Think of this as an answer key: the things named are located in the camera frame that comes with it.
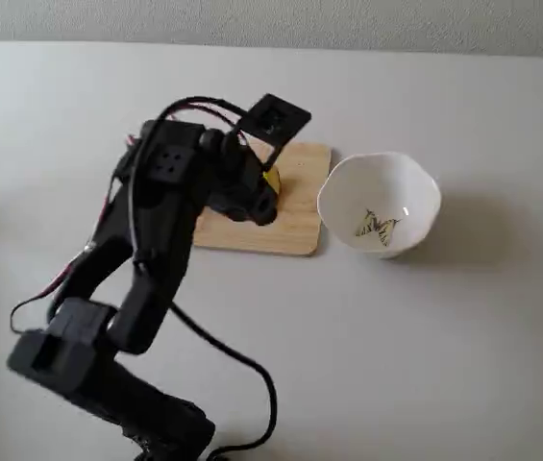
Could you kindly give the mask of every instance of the wall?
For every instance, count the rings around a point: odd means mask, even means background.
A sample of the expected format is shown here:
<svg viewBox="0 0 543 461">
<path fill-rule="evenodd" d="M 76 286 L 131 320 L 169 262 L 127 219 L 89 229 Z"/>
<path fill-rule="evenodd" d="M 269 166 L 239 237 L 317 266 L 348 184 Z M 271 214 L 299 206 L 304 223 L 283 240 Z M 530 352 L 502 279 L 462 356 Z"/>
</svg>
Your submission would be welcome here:
<svg viewBox="0 0 543 461">
<path fill-rule="evenodd" d="M 543 56 L 543 0 L 0 0 L 0 39 Z"/>
</svg>

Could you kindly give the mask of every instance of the ceramic bowl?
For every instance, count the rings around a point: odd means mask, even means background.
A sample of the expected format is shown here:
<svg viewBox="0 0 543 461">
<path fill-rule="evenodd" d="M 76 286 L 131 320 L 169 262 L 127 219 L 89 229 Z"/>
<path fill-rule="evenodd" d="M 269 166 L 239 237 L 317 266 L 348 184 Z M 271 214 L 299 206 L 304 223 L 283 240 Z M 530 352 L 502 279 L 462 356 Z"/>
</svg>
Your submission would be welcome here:
<svg viewBox="0 0 543 461">
<path fill-rule="evenodd" d="M 341 161 L 320 189 L 318 213 L 346 245 L 394 257 L 425 239 L 441 201 L 437 183 L 414 159 L 384 152 Z"/>
</svg>

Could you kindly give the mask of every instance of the wire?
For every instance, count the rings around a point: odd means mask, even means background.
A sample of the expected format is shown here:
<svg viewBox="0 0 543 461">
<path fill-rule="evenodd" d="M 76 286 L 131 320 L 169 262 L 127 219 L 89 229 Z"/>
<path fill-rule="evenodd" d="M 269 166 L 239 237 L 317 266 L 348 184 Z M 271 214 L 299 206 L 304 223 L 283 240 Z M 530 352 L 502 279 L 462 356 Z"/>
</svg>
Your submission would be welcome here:
<svg viewBox="0 0 543 461">
<path fill-rule="evenodd" d="M 103 202 L 102 208 L 100 210 L 100 214 L 98 216 L 98 219 L 96 221 L 96 225 L 94 226 L 94 229 L 91 233 L 91 236 L 87 240 L 86 245 L 83 247 L 83 249 L 78 252 L 68 263 L 66 266 L 62 269 L 62 271 L 57 274 L 51 282 L 40 291 L 40 293 L 34 295 L 32 298 L 28 298 L 25 301 L 22 301 L 21 303 L 17 304 L 15 307 L 11 309 L 11 318 L 10 318 L 10 327 L 11 331 L 15 334 L 23 334 L 23 330 L 16 328 L 14 326 L 14 314 L 17 313 L 17 311 L 23 307 L 26 304 L 33 303 L 34 301 L 42 300 L 49 296 L 51 293 L 56 291 L 60 285 L 62 285 L 63 281 L 66 279 L 66 276 L 70 272 L 70 269 L 74 266 L 75 262 L 79 260 L 81 256 L 83 256 L 85 253 L 91 251 L 94 247 L 93 238 L 96 232 L 98 231 L 98 227 L 100 226 L 100 223 L 102 222 L 103 218 L 105 217 L 105 213 L 107 212 L 107 208 L 109 207 L 109 204 L 111 203 L 111 194 L 113 190 L 113 185 L 115 183 L 115 173 L 111 175 L 111 180 L 109 181 L 109 188 L 107 189 L 107 194 L 105 195 L 105 200 Z"/>
<path fill-rule="evenodd" d="M 156 292 L 159 293 L 160 296 L 162 296 L 160 288 L 156 284 L 156 281 L 154 280 L 154 278 L 151 277 L 144 263 L 141 264 L 141 271 L 152 282 L 152 284 L 156 286 Z M 278 393 L 276 391 L 273 378 L 271 377 L 269 372 L 267 372 L 267 370 L 258 362 L 256 362 L 255 360 L 253 360 L 252 358 L 246 355 L 243 355 L 241 352 L 236 351 L 235 349 L 231 348 L 227 344 L 223 343 L 222 341 L 220 341 L 219 339 L 211 335 L 211 333 L 209 333 L 203 327 L 198 325 L 190 316 L 188 316 L 185 312 L 183 312 L 174 302 L 170 300 L 165 300 L 165 301 L 169 303 L 170 309 L 177 316 L 177 318 L 186 327 L 192 330 L 197 336 L 204 339 L 211 346 L 225 353 L 227 356 L 229 356 L 233 360 L 236 360 L 237 362 L 257 372 L 262 377 L 262 380 L 264 381 L 264 384 L 267 388 L 267 392 L 269 394 L 269 423 L 264 433 L 257 440 L 255 440 L 254 442 L 250 442 L 248 444 L 227 445 L 225 447 L 214 449 L 207 457 L 207 461 L 219 461 L 221 459 L 220 456 L 224 453 L 228 453 L 229 451 L 244 451 L 247 449 L 255 449 L 257 447 L 260 447 L 262 444 L 264 444 L 267 440 L 271 438 L 271 436 L 273 435 L 273 431 L 275 430 L 275 427 L 278 422 Z"/>
<path fill-rule="evenodd" d="M 158 130 L 160 129 L 160 125 L 166 119 L 166 117 L 177 112 L 178 110 L 187 109 L 188 106 L 197 104 L 210 104 L 213 106 L 217 106 L 221 109 L 228 110 L 235 115 L 239 115 L 240 117 L 243 117 L 245 114 L 247 114 L 246 110 L 235 106 L 228 101 L 224 101 L 223 99 L 215 99 L 207 96 L 192 96 L 189 98 L 180 99 L 179 101 L 176 101 L 173 104 L 169 105 L 160 113 L 158 118 L 156 118 L 149 133 L 142 139 L 142 142 L 136 149 L 130 182 L 128 184 L 128 227 L 130 231 L 131 245 L 133 247 L 133 264 L 135 265 L 136 270 L 141 269 L 141 263 L 145 259 L 144 255 L 140 253 L 140 246 L 138 242 L 138 229 L 136 225 L 135 214 L 136 179 L 139 170 L 146 159 L 147 151 L 149 150 L 153 139 L 156 137 Z"/>
<path fill-rule="evenodd" d="M 236 130 L 236 123 L 233 120 L 231 120 L 230 118 L 228 118 L 226 115 L 224 115 L 222 112 L 218 111 L 218 110 L 208 108 L 207 106 L 201 106 L 201 105 L 198 105 L 198 104 L 190 104 L 189 106 L 187 106 L 187 107 L 185 107 L 184 109 L 181 109 L 181 110 L 200 110 L 201 112 L 205 112 L 205 113 L 208 113 L 209 115 L 213 115 L 214 117 L 219 118 L 224 123 L 226 123 L 228 126 L 230 126 L 233 130 Z M 237 131 L 237 135 L 239 136 L 239 138 L 241 139 L 241 142 L 243 144 L 249 145 L 248 140 L 245 137 L 245 134 L 243 134 L 243 132 L 241 130 Z"/>
</svg>

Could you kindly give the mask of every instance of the wooden cutting board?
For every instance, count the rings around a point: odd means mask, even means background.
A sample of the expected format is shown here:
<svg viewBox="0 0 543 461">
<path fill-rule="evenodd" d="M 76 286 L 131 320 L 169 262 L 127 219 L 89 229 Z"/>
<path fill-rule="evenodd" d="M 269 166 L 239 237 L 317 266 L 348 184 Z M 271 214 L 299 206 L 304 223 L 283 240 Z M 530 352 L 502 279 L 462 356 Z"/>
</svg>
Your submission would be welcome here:
<svg viewBox="0 0 543 461">
<path fill-rule="evenodd" d="M 269 146 L 251 142 L 265 160 Z M 311 255 L 318 247 L 318 191 L 329 175 L 331 149 L 322 144 L 290 143 L 278 158 L 282 188 L 273 224 L 235 223 L 206 208 L 194 232 L 197 247 L 282 255 Z"/>
</svg>

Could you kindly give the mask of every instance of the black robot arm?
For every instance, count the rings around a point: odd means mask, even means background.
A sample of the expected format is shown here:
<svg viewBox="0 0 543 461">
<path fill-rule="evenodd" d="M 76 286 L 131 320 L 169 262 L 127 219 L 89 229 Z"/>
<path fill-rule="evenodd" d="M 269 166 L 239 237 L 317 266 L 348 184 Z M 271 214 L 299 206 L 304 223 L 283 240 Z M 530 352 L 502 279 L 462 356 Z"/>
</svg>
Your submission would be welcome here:
<svg viewBox="0 0 543 461">
<path fill-rule="evenodd" d="M 187 98 L 170 108 L 203 100 L 219 101 Z M 113 175 L 122 185 L 51 302 L 48 327 L 23 332 L 8 364 L 120 425 L 143 448 L 138 460 L 194 461 L 209 444 L 214 424 L 193 403 L 132 375 L 115 356 L 141 354 L 151 346 L 185 275 L 205 206 L 236 221 L 273 222 L 278 197 L 263 172 L 309 114 L 266 95 L 222 133 L 165 120 L 169 112 L 145 123 L 119 161 Z M 267 163 L 239 142 L 242 132 L 274 148 Z M 122 305 L 92 301 L 98 285 L 129 258 L 135 263 L 133 284 Z"/>
</svg>

